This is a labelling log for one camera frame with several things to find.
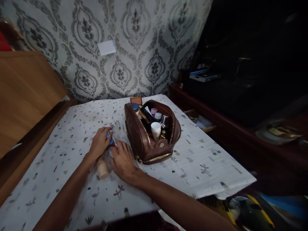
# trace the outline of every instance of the open drawer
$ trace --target open drawer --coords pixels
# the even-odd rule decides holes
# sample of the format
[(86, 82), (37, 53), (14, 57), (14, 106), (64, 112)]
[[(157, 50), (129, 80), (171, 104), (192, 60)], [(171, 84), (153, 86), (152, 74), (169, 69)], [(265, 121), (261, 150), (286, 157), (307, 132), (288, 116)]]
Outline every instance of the open drawer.
[(214, 125), (211, 121), (204, 118), (203, 116), (199, 115), (199, 113), (195, 109), (191, 109), (188, 111), (184, 111), (184, 113), (188, 116), (189, 119), (191, 119), (194, 123), (194, 118), (199, 118), (198, 121), (195, 123), (202, 131), (205, 133), (210, 132), (214, 130), (217, 125)]

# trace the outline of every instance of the wall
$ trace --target wall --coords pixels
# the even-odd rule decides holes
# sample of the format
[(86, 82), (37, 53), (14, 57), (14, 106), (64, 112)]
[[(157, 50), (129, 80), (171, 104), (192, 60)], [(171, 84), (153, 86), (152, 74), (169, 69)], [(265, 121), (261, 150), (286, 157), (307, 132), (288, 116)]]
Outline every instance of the wall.
[[(87, 102), (167, 93), (190, 64), (210, 6), (210, 0), (0, 0), (0, 13)], [(117, 52), (100, 56), (97, 43), (110, 39)]]

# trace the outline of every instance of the brown leather toiletry bag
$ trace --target brown leather toiletry bag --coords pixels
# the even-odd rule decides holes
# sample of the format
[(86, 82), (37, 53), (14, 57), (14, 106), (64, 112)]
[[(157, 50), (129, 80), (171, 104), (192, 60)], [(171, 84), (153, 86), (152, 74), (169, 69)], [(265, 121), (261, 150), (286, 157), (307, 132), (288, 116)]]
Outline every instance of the brown leather toiletry bag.
[(124, 106), (125, 125), (135, 158), (141, 164), (147, 165), (168, 159), (173, 153), (174, 145), (181, 136), (179, 121), (168, 106), (154, 100), (149, 100), (143, 104), (144, 107), (148, 105), (152, 105), (152, 107), (158, 109), (158, 112), (161, 114), (170, 116), (168, 120), (169, 127), (166, 129), (166, 138), (158, 140), (153, 148), (150, 145), (150, 137), (136, 115), (131, 103), (127, 103)]

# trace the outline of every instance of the dark fabric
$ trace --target dark fabric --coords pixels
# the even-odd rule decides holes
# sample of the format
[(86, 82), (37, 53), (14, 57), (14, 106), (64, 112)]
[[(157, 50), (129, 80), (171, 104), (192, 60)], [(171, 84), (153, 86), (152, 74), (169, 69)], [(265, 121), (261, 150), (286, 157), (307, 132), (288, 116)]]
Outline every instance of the dark fabric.
[(107, 231), (116, 230), (179, 231), (176, 226), (165, 222), (157, 211), (123, 219), (108, 225)]

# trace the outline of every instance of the patterned tablecloth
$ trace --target patterned tablecloth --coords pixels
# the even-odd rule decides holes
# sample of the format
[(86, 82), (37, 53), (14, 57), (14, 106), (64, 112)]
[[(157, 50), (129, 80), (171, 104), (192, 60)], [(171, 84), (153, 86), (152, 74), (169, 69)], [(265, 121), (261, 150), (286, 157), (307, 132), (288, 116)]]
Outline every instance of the patterned tablecloth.
[[(223, 199), (256, 181), (165, 95), (142, 100), (150, 99), (174, 111), (182, 134), (170, 159), (149, 166), (138, 164), (144, 172), (194, 198), (216, 194)], [(1, 231), (34, 228), (89, 151), (98, 128), (113, 122), (114, 137), (129, 142), (124, 123), (127, 102), (129, 98), (97, 100), (68, 109), (0, 208)], [(93, 169), (66, 229), (95, 226), (102, 220), (108, 223), (158, 209), (145, 193), (120, 180), (111, 169), (104, 180), (99, 180)]]

